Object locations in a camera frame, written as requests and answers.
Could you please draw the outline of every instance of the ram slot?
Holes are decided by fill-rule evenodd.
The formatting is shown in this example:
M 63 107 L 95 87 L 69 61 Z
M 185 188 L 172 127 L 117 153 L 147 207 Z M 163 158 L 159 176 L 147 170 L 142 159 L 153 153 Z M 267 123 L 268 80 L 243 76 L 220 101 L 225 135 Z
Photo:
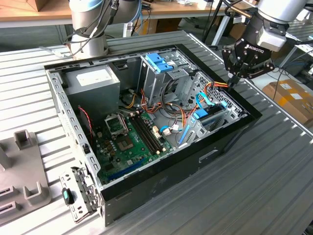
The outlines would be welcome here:
M 162 149 L 161 145 L 157 142 L 155 137 L 152 135 L 144 121 L 140 116 L 132 117 L 131 124 L 134 126 L 138 135 L 142 139 L 142 141 L 146 144 L 151 154 L 156 154 L 157 151 Z

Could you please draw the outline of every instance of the side panel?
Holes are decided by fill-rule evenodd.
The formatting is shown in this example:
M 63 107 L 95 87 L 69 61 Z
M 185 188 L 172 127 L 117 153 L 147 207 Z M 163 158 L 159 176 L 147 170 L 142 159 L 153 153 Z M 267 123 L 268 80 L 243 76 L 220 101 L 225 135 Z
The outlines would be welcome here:
M 161 171 L 132 189 L 105 202 L 105 225 L 145 204 L 153 197 L 169 189 L 220 156 L 234 138 L 238 139 L 246 128 L 233 132 L 177 164 Z

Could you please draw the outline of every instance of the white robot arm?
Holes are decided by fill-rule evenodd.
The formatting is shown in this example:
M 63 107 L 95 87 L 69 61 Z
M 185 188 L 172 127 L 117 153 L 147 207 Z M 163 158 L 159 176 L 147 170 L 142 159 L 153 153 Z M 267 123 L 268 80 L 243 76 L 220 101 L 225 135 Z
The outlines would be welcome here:
M 74 33 L 68 43 L 75 59 L 108 54 L 106 27 L 131 22 L 141 12 L 141 0 L 69 0 L 69 6 Z

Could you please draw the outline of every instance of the aluminum slotted table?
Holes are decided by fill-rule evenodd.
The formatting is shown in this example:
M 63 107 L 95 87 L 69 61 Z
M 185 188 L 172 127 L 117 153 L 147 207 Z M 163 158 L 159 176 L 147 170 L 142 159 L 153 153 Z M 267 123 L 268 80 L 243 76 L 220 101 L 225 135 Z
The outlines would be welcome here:
M 112 53 L 184 44 L 227 79 L 222 60 L 183 31 L 108 42 Z M 109 227 L 97 213 L 75 224 L 58 178 L 74 156 L 43 68 L 58 62 L 39 48 L 0 53 L 0 138 L 20 129 L 37 134 L 53 198 L 0 234 L 297 235 L 313 220 L 313 135 L 246 81 L 236 90 L 263 116 L 230 152 Z

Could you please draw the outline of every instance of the green circuit board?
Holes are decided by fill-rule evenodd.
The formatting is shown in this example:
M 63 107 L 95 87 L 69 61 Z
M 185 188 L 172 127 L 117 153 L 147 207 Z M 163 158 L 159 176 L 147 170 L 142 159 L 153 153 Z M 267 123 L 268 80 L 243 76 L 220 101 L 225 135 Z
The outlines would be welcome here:
M 142 113 L 140 116 L 151 129 L 153 122 L 149 115 L 147 113 Z M 97 132 L 96 156 L 101 165 L 98 177 L 103 184 L 107 184 L 114 179 L 122 177 L 123 175 L 173 151 L 169 142 L 161 138 L 162 141 L 157 139 L 156 141 L 161 145 L 162 151 L 160 151 L 159 154 L 152 154 L 134 126 L 131 124 L 129 117 L 124 118 L 124 121 L 129 130 L 126 136 L 122 135 L 116 139 L 112 139 L 106 125 L 97 127 L 95 130 Z

